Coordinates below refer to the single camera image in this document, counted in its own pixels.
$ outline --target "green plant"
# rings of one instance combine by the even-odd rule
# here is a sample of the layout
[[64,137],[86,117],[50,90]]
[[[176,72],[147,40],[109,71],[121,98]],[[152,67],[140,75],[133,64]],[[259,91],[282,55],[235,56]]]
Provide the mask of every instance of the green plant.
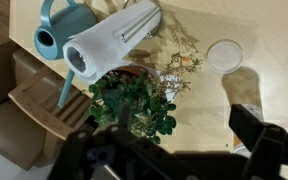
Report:
[[176,105],[167,101],[165,92],[175,94],[189,89],[189,82],[181,80],[185,72],[196,72],[200,64],[198,59],[173,54],[160,77],[153,77],[147,71],[134,75],[127,71],[113,70],[105,74],[95,84],[89,86],[93,93],[88,114],[102,126],[108,122],[117,122],[121,114],[121,104],[131,107],[130,131],[139,137],[147,137],[159,144],[161,135],[171,135],[176,127],[176,119],[169,115]]

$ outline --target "white lid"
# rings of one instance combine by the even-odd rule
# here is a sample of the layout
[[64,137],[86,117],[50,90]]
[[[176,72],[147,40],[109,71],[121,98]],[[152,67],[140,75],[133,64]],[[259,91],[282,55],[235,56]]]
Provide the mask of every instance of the white lid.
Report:
[[209,67],[217,73],[228,74],[236,71],[242,63],[241,47],[230,40],[222,40],[212,45],[207,54]]

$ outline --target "wooden table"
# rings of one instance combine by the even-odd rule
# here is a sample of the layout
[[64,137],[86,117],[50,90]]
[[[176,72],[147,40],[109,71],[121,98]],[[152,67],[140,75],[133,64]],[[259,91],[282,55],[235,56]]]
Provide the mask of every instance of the wooden table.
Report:
[[[253,69],[260,79],[264,119],[288,130],[288,1],[283,0],[160,0],[164,22],[159,35],[142,41],[129,56],[160,69],[179,50],[176,38],[191,40],[206,57],[217,40],[231,39],[244,53],[243,66]],[[35,29],[40,25],[42,0],[12,0],[10,38],[51,69],[65,77],[63,60],[46,61],[33,46]],[[86,0],[100,20],[121,9],[123,0]],[[66,6],[54,2],[52,13]],[[188,76],[192,91],[176,97],[176,132],[162,139],[168,151],[232,150],[232,131],[227,125],[230,105],[222,86],[222,75],[204,63],[197,75]],[[74,79],[79,88],[87,85]]]

